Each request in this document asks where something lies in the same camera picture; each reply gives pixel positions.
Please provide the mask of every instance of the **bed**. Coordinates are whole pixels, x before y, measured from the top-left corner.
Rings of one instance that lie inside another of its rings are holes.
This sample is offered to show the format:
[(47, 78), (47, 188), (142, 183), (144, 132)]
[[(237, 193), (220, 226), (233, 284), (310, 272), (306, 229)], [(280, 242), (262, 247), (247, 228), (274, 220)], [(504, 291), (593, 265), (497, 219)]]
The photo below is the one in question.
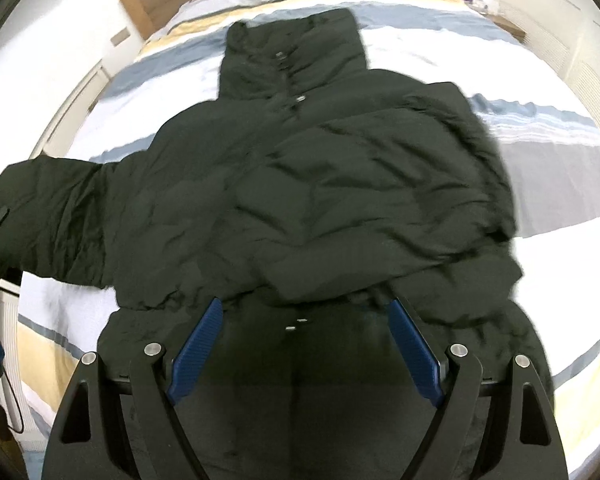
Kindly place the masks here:
[[(147, 42), (113, 79), (69, 158), (121, 160), (146, 149), (178, 112), (215, 99), (224, 36), (240, 20), (347, 7), (370, 68), (459, 86), (510, 174), (513, 250), (524, 272), (514, 298), (546, 351), (570, 478), (588, 478), (600, 460), (600, 131), (552, 69), (461, 0), (183, 0), (171, 18), (148, 0), (122, 1)], [(78, 359), (96, 349), (117, 309), (112, 289), (23, 276), (20, 378), (43, 433)]]

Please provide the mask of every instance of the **black cable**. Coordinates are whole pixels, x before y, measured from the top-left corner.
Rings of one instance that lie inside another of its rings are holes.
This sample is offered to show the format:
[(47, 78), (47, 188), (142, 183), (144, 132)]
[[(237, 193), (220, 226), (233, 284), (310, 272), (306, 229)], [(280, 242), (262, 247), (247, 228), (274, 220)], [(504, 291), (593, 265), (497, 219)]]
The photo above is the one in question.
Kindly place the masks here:
[(20, 403), (18, 402), (18, 398), (16, 397), (16, 392), (13, 389), (11, 380), (10, 380), (9, 376), (7, 375), (7, 370), (3, 369), (3, 372), (4, 372), (4, 376), (7, 378), (7, 382), (9, 383), (9, 388), (11, 389), (11, 395), (13, 396), (13, 400), (16, 401), (16, 406), (18, 407), (18, 414), (20, 415), (20, 427), (22, 428), (20, 431), (18, 431), (15, 428), (12, 428), (11, 426), (9, 426), (9, 429), (11, 431), (13, 431), (13, 433), (17, 433), (17, 434), (21, 435), (24, 433), (24, 418), (22, 418), (22, 410), (20, 409)]

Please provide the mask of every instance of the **dark green puffer jacket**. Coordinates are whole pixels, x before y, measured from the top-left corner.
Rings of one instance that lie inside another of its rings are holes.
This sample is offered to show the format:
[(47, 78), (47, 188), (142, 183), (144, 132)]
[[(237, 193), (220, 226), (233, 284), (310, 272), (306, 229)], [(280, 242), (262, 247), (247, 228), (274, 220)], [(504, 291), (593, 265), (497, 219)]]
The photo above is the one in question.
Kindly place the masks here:
[[(496, 147), (455, 85), (367, 69), (348, 10), (236, 23), (218, 99), (118, 163), (10, 166), (3, 205), (4, 264), (115, 287), (122, 309), (98, 344), (111, 374), (217, 296), (226, 325), (203, 382), (405, 384), (382, 306), (401, 296), (485, 377), (531, 357), (553, 398), (510, 300), (520, 269)], [(323, 353), (304, 335), (288, 345), (299, 316), (322, 327)]]

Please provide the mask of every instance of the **jacket sleeve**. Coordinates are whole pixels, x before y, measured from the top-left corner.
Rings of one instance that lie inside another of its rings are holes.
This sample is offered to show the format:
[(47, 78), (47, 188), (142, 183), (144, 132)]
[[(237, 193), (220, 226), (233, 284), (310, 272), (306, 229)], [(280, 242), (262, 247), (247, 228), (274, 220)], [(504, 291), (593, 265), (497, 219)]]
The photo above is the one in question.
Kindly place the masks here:
[(42, 155), (0, 176), (0, 264), (75, 285), (105, 283), (105, 222), (113, 164)]

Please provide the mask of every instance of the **wooden nightstand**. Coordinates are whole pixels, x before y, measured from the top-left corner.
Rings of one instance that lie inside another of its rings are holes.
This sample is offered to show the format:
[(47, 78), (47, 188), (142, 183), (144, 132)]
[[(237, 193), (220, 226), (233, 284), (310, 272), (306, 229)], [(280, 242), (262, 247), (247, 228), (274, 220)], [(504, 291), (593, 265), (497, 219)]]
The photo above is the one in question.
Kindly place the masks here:
[(510, 35), (516, 38), (520, 43), (524, 43), (526, 32), (517, 25), (511, 23), (504, 16), (496, 16), (495, 14), (485, 14), (485, 18), (489, 18), (502, 30), (506, 30)]

